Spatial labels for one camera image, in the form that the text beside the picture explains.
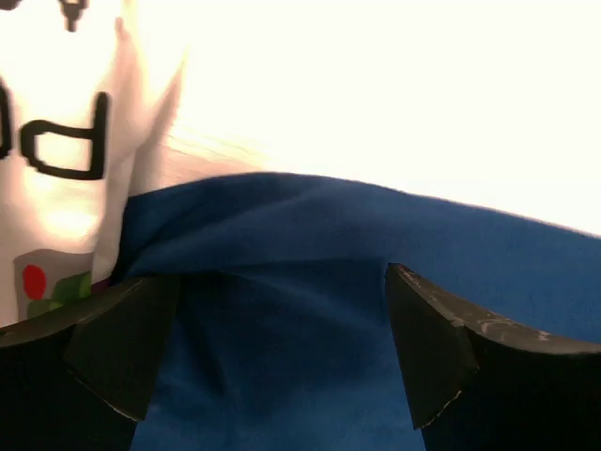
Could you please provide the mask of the blue t-shirt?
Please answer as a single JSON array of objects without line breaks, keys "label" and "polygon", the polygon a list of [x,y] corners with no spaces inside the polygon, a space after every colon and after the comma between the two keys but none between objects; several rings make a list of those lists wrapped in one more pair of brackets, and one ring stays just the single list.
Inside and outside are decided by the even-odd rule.
[{"label": "blue t-shirt", "polygon": [[136,450],[420,450],[391,263],[519,322],[600,337],[600,242],[341,179],[249,174],[130,198],[113,278],[182,278]]}]

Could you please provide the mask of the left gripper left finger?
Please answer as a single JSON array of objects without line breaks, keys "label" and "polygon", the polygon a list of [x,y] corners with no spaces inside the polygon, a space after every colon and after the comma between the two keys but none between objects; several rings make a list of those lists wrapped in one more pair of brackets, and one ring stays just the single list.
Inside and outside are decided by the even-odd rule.
[{"label": "left gripper left finger", "polygon": [[138,277],[1,330],[1,448],[120,451],[153,396],[176,276]]}]

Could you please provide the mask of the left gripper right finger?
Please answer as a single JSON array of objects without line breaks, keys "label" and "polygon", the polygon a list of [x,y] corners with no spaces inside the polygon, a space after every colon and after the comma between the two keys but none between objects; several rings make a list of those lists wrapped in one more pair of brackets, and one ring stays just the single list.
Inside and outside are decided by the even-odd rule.
[{"label": "left gripper right finger", "polygon": [[429,450],[596,450],[600,348],[533,329],[402,265],[386,300],[413,426]]}]

